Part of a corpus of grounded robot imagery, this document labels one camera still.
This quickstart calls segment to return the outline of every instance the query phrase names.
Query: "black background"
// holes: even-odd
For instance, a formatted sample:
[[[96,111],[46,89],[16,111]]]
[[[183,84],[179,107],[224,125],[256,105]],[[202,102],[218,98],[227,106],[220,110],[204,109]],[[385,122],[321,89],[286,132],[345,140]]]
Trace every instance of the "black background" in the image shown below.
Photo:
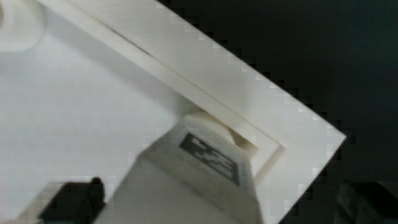
[[[332,224],[337,186],[398,178],[398,1],[160,0],[348,135],[286,224]]]

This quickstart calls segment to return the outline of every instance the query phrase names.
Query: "white cardboard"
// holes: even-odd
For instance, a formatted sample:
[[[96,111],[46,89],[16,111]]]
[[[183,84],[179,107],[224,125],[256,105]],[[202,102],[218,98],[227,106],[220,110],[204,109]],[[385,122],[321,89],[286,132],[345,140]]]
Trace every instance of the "white cardboard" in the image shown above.
[[[277,223],[345,135],[154,0],[41,2],[258,147],[281,144],[258,183],[265,223]]]

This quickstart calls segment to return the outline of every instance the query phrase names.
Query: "black object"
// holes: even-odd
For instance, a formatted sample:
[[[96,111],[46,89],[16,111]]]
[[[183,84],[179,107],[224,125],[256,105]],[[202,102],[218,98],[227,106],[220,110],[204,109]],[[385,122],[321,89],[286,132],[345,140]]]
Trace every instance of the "black object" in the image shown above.
[[[334,224],[398,224],[398,189],[377,182],[350,183],[339,188]]]
[[[44,224],[90,224],[105,207],[99,178],[90,183],[66,183],[39,215]]]

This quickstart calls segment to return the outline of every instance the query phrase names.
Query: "printed label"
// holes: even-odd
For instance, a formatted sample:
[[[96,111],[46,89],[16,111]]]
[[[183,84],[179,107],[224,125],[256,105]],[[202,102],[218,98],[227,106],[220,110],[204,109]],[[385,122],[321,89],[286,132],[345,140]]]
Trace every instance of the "printed label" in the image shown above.
[[[217,171],[217,173],[240,186],[238,163],[190,133],[185,136],[179,147]]]

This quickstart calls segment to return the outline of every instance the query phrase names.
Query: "white surface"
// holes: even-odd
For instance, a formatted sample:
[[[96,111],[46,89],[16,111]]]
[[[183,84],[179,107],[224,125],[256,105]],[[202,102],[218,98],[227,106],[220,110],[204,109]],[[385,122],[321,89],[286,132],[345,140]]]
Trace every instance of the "white surface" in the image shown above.
[[[41,2],[259,149],[266,135],[281,144],[258,183],[265,223],[277,223],[343,142],[341,132],[154,0]]]
[[[43,8],[35,0],[0,0],[0,51],[27,50],[44,31]]]
[[[50,182],[105,180],[110,198],[138,152],[192,104],[48,15],[41,44],[0,53],[0,222]]]
[[[138,160],[96,224],[238,224],[169,174]]]

